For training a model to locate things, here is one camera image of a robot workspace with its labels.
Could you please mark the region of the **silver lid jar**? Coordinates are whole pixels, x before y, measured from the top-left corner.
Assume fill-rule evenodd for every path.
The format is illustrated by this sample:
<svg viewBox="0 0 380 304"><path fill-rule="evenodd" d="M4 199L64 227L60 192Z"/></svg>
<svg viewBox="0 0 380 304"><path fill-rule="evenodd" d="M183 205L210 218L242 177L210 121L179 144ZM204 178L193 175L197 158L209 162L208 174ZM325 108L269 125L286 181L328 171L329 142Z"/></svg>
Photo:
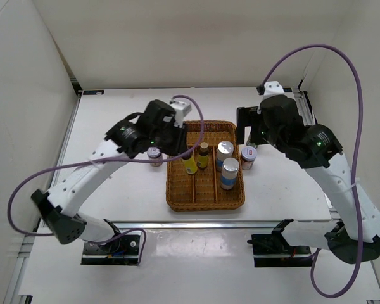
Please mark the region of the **silver lid jar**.
<svg viewBox="0 0 380 304"><path fill-rule="evenodd" d="M163 155L159 148L157 147L148 148L147 156L149 160L152 160L152 162L150 163L151 166L159 167L162 165Z"/></svg>
<svg viewBox="0 0 380 304"><path fill-rule="evenodd" d="M253 146L245 146L241 150L241 167L243 170L249 170L257 157L257 150Z"/></svg>

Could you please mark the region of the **white blue canister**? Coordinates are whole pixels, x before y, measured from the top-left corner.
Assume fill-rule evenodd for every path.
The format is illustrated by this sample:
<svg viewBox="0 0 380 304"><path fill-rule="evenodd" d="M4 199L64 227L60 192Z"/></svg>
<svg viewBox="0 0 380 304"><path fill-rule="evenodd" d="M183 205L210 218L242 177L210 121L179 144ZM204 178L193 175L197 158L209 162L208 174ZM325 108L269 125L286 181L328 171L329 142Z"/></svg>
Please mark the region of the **white blue canister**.
<svg viewBox="0 0 380 304"><path fill-rule="evenodd" d="M224 160L221 169L220 186L222 189L230 190L234 187L239 173L239 162L235 158Z"/></svg>
<svg viewBox="0 0 380 304"><path fill-rule="evenodd" d="M234 145L230 141L221 141L217 146L216 152L216 168L220 172L222 170L223 162L227 158L231 158L234 152Z"/></svg>

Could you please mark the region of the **small yellow label bottle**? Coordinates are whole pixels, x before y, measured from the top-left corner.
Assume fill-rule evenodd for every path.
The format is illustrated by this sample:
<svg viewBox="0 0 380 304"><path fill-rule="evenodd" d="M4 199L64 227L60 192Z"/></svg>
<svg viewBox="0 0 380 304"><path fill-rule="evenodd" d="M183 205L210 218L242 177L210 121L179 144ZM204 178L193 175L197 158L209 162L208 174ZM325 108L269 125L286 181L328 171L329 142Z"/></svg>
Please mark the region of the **small yellow label bottle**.
<svg viewBox="0 0 380 304"><path fill-rule="evenodd" d="M194 159L194 153L188 153L182 157L182 162L185 168L185 171L189 175L194 175L198 171L198 166Z"/></svg>

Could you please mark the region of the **yellow cap sauce bottle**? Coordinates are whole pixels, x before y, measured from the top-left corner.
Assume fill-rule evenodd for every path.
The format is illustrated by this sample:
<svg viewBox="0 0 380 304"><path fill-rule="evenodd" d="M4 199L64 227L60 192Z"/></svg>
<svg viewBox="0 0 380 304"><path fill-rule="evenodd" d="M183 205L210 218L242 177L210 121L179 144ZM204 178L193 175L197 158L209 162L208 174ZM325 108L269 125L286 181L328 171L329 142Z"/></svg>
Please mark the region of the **yellow cap sauce bottle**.
<svg viewBox="0 0 380 304"><path fill-rule="evenodd" d="M251 147L253 147L253 148L256 148L256 147L257 147L257 145L256 145L255 143L252 142L252 140L251 140L251 135L248 136L248 139L247 139L246 145L247 145L247 146L251 146Z"/></svg>

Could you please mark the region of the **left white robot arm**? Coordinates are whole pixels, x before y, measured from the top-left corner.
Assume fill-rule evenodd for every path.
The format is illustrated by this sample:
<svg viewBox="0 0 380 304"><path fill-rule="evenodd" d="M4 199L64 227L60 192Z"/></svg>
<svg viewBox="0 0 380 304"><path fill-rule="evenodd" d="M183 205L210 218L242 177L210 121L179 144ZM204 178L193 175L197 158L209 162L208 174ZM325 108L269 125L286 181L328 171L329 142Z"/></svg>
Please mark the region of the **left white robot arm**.
<svg viewBox="0 0 380 304"><path fill-rule="evenodd" d="M119 249L120 231L106 219L81 213L80 207L102 183L138 154L157 147L169 156L187 149L184 117L191 111L185 101L150 101L142 113L117 122L89 157L88 165L77 167L66 179L46 192L36 190L32 201L61 244L76 239L98 243L105 253Z"/></svg>

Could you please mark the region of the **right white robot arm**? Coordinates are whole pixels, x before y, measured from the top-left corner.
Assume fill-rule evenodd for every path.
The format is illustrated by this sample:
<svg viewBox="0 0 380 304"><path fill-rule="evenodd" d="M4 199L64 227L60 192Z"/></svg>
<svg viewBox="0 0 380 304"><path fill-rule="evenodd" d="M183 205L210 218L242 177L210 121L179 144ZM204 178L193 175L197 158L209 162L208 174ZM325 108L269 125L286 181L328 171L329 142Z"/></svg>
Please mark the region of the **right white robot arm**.
<svg viewBox="0 0 380 304"><path fill-rule="evenodd" d="M362 239L362 261L380 257L380 211L361 186L352 183L342 145L328 127L305 125L296 101L283 94L266 98L256 107L238 108L237 144L244 143L246 127L251 129L253 143L270 144L299 164L340 216L324 223L283 220L271 234L262 236L271 254L309 246L329 250L341 261L354 264Z"/></svg>

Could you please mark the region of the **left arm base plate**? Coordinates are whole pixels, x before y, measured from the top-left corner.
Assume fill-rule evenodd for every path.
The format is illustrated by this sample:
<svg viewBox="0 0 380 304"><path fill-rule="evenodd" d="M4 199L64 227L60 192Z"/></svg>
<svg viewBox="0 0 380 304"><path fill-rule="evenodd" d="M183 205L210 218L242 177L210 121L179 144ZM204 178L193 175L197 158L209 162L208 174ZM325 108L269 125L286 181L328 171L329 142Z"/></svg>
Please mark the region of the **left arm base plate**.
<svg viewBox="0 0 380 304"><path fill-rule="evenodd" d="M85 243L81 265L138 266L141 263L147 234L142 228L129 229L110 244Z"/></svg>

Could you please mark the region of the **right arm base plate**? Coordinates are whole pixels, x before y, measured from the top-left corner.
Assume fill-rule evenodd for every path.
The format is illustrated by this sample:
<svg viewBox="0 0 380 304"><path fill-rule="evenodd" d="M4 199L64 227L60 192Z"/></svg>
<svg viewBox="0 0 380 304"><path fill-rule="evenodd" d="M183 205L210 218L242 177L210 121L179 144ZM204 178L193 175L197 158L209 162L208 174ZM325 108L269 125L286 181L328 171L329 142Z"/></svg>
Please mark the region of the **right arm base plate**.
<svg viewBox="0 0 380 304"><path fill-rule="evenodd" d="M252 234L247 240L253 250L255 268L311 267L313 253L308 246L289 246L271 234Z"/></svg>

